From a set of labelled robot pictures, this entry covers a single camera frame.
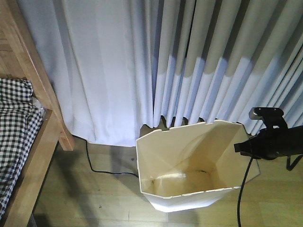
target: checkered fabric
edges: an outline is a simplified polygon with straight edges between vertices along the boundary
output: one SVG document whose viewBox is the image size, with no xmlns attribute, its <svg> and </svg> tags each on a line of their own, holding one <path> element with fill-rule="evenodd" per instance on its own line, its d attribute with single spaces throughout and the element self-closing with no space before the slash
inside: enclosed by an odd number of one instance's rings
<svg viewBox="0 0 303 227">
<path fill-rule="evenodd" d="M 30 102 L 32 95 L 29 80 L 0 78 L 0 102 Z"/>
<path fill-rule="evenodd" d="M 41 112 L 27 98 L 32 93 L 29 81 L 0 80 L 0 219 L 42 124 Z"/>
</svg>

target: white curtain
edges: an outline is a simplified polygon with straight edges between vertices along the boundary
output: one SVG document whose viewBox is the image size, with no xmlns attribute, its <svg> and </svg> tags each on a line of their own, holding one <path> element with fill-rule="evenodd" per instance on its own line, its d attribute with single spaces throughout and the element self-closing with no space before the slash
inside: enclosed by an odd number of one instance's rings
<svg viewBox="0 0 303 227">
<path fill-rule="evenodd" d="M 255 106 L 303 124 L 301 0 L 19 0 L 72 134 L 134 146 L 143 124 Z"/>
</svg>

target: wooden bed frame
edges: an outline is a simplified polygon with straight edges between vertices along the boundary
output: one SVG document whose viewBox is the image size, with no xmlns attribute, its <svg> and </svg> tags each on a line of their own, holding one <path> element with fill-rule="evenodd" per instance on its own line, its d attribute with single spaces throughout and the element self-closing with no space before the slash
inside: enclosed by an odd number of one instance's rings
<svg viewBox="0 0 303 227">
<path fill-rule="evenodd" d="M 25 227 L 58 140 L 64 150 L 73 150 L 74 140 L 16 0 L 0 0 L 0 77 L 30 80 L 35 97 L 48 109 L 0 222 Z"/>
</svg>

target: power cord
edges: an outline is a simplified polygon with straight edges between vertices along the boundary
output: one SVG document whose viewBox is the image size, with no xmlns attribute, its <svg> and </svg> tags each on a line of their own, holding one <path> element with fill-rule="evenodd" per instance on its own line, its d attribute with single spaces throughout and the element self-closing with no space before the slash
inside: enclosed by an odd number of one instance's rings
<svg viewBox="0 0 303 227">
<path fill-rule="evenodd" d="M 244 189 L 244 185 L 245 185 L 245 181 L 248 175 L 248 172 L 250 170 L 250 166 L 252 163 L 253 157 L 250 158 L 250 162 L 247 165 L 247 169 L 243 178 L 243 182 L 241 185 L 241 189 L 240 189 L 240 193 L 239 193 L 239 198 L 238 198 L 238 206 L 237 206 L 237 217 L 238 217 L 238 227 L 241 227 L 241 218 L 240 218 L 240 203 L 241 203 L 241 197 L 242 197 L 242 193 L 243 193 L 243 189 Z"/>
<path fill-rule="evenodd" d="M 88 143 L 87 140 L 85 141 L 86 143 L 86 154 L 87 154 L 87 159 L 89 160 L 89 166 L 90 169 L 95 172 L 95 173 L 104 173 L 104 174 L 113 174 L 113 175 L 125 175 L 125 174 L 130 174 L 130 175 L 134 175 L 135 177 L 139 178 L 139 176 L 137 174 L 134 173 L 129 173 L 129 172 L 122 172 L 122 173 L 113 173 L 113 172 L 109 172 L 109 171 L 98 171 L 98 170 L 94 170 L 93 166 L 91 165 L 91 161 L 89 158 L 89 148 L 88 148 Z"/>
</svg>

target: wooden floor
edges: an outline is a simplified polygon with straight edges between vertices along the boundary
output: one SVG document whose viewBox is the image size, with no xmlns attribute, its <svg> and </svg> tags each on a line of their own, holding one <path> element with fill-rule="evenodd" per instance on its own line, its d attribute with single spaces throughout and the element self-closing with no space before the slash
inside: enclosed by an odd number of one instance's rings
<svg viewBox="0 0 303 227">
<path fill-rule="evenodd" d="M 89 151 L 97 170 L 136 172 L 135 148 L 89 145 Z M 291 172 L 285 163 L 259 161 L 261 175 L 242 197 L 243 227 L 303 226 L 303 161 Z M 34 216 L 38 227 L 236 227 L 238 193 L 206 208 L 163 213 L 140 193 L 136 177 L 93 173 L 85 141 L 76 139 L 74 151 L 55 151 Z"/>
</svg>

